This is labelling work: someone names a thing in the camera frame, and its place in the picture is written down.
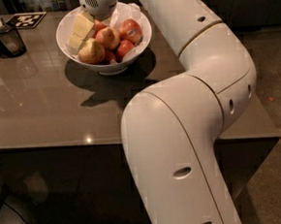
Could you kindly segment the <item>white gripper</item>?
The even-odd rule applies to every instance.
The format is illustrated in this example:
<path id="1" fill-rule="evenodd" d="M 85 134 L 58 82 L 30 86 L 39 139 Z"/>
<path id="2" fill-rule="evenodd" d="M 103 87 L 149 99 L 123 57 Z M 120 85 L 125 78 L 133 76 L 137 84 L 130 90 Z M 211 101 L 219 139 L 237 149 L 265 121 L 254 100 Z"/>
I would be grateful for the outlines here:
<path id="1" fill-rule="evenodd" d="M 80 6 L 85 11 L 76 15 L 69 47 L 75 50 L 80 49 L 81 44 L 94 32 L 93 16 L 98 20 L 109 18 L 115 10 L 117 2 L 118 0 L 79 0 Z"/>

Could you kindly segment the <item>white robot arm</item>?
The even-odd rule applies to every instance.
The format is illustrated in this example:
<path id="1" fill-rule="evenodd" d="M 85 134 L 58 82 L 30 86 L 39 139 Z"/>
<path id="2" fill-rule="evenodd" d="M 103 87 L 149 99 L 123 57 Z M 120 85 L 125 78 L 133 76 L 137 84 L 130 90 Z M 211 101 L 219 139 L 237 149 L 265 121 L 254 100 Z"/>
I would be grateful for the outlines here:
<path id="1" fill-rule="evenodd" d="M 185 71 L 129 101 L 121 136 L 152 224 L 241 224 L 214 143 L 249 106 L 256 67 L 201 0 L 140 0 Z"/>

